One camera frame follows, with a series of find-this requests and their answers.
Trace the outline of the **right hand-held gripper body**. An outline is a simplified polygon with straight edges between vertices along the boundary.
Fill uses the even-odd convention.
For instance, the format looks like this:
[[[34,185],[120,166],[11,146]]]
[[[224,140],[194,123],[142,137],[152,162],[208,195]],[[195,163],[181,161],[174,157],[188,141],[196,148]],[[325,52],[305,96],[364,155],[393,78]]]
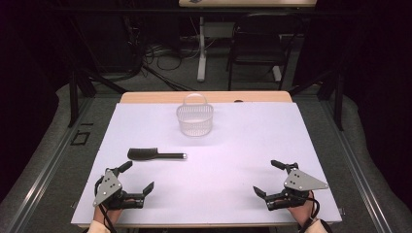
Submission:
[[[284,189],[278,194],[264,195],[264,201],[269,211],[299,207],[310,200],[311,191],[318,189],[328,189],[328,184],[293,168],[284,181]]]

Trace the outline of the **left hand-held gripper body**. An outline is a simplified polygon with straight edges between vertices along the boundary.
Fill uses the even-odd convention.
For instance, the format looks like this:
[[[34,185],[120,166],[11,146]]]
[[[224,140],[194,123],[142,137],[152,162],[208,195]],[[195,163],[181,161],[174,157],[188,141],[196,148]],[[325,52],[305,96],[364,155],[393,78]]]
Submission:
[[[93,207],[103,206],[107,210],[142,209],[145,196],[141,193],[127,193],[119,181],[121,170],[107,169],[95,185]]]

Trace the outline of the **black comb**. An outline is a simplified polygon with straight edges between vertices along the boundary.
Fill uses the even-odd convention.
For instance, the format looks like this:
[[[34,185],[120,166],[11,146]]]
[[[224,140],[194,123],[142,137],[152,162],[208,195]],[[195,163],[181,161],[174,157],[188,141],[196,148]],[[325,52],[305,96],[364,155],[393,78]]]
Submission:
[[[135,161],[146,161],[152,159],[186,159],[185,153],[160,153],[157,148],[130,149],[127,157]]]

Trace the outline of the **white plastic basket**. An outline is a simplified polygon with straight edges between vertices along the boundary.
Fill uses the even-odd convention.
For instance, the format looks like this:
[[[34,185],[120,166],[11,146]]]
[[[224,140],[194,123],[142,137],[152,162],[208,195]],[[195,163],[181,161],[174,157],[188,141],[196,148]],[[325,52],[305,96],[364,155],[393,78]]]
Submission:
[[[176,110],[181,132],[188,137],[202,137],[213,127],[214,107],[200,93],[191,93]]]

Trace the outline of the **person's right hand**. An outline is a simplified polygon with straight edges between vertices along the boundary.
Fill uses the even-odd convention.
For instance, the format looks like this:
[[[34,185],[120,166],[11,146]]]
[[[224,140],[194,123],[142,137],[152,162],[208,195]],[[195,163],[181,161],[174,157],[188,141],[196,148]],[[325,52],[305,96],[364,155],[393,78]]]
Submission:
[[[311,199],[313,197],[314,193],[310,191],[309,198]],[[288,208],[288,211],[300,227],[303,227],[309,219],[312,221],[316,219],[314,217],[314,202],[310,199],[306,200],[302,206]]]

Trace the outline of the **person's left hand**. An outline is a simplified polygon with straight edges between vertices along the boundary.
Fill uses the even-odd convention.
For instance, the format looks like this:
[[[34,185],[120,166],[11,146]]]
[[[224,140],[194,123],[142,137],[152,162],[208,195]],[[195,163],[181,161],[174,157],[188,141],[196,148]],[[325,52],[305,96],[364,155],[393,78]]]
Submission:
[[[107,210],[105,207],[96,207],[93,214],[93,220],[102,224],[116,224],[122,214],[122,210]]]

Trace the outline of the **white table mat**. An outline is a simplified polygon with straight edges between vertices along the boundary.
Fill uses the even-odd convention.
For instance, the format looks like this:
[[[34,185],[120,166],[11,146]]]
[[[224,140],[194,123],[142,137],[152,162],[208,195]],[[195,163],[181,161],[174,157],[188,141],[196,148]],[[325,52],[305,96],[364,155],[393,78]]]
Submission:
[[[107,168],[122,165],[130,149],[181,152],[184,159],[137,161],[119,179],[127,192],[154,190],[142,209],[122,213],[121,226],[212,227],[288,224],[285,210],[268,211],[257,197],[284,187],[286,172],[273,160],[297,163],[309,175],[326,176],[300,110],[294,103],[219,103],[213,128],[203,137],[179,129],[174,104],[119,104],[94,160],[73,223],[90,223],[94,185]]]

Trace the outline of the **black metal stand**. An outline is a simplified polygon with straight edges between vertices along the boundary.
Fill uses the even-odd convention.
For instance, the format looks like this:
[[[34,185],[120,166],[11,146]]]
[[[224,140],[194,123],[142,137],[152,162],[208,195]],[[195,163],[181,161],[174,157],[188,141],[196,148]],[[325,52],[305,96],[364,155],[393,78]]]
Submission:
[[[89,69],[74,70],[69,80],[69,97],[70,97],[70,122],[72,127],[80,116],[79,93],[80,90],[86,98],[93,98],[97,90],[92,82],[102,83],[119,94],[124,94],[126,89],[109,81],[103,76],[92,72]]]
[[[319,100],[326,101],[333,96],[333,122],[340,131],[343,131],[342,125],[342,107],[343,107],[343,89],[344,77],[342,72],[338,69],[327,70],[321,73],[318,77],[304,83],[299,84],[289,90],[290,96],[295,96],[301,91],[309,88],[315,83],[320,83],[321,87],[317,92]]]

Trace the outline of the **black folding chair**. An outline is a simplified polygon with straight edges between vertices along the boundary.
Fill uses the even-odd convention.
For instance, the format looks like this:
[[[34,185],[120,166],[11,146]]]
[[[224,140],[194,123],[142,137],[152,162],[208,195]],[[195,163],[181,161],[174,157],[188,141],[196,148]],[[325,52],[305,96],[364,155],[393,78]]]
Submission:
[[[282,88],[293,41],[303,29],[301,17],[293,14],[251,13],[238,18],[232,28],[226,71],[231,90],[234,65],[281,67]]]

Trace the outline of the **white desk leg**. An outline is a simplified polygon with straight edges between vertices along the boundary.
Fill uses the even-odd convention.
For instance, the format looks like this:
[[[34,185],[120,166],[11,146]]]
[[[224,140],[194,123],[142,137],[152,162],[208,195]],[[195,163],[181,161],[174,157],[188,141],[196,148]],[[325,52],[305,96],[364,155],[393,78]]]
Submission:
[[[205,49],[205,34],[204,34],[204,17],[199,18],[199,62],[197,71],[197,80],[200,83],[205,81],[206,77],[206,49]]]

